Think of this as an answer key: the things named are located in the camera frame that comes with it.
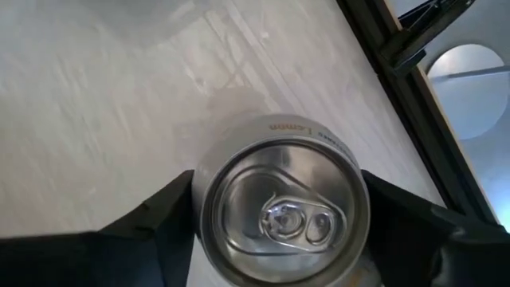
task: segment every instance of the pull tab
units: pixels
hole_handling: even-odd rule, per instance
[[[292,196],[269,200],[261,212],[260,227],[273,241],[308,252],[334,244],[345,229],[343,212]]]

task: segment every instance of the silver can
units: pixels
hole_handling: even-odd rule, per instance
[[[325,286],[358,260],[370,225],[367,188],[345,144],[301,116],[234,128],[193,179],[197,234],[238,286]]]

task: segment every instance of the white table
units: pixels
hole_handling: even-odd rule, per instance
[[[274,112],[441,202],[334,0],[9,0],[0,38],[0,237],[100,229]],[[196,246],[189,285],[211,282]]]

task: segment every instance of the can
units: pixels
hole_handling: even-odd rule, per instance
[[[197,235],[238,286],[326,286],[367,240],[359,165],[326,127],[301,116],[248,121],[204,155],[192,183]]]

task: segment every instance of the can lid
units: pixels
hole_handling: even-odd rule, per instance
[[[350,265],[367,236],[368,199],[355,167],[341,159],[333,150],[280,143],[230,164],[213,199],[220,254],[270,283],[305,279],[334,261]]]

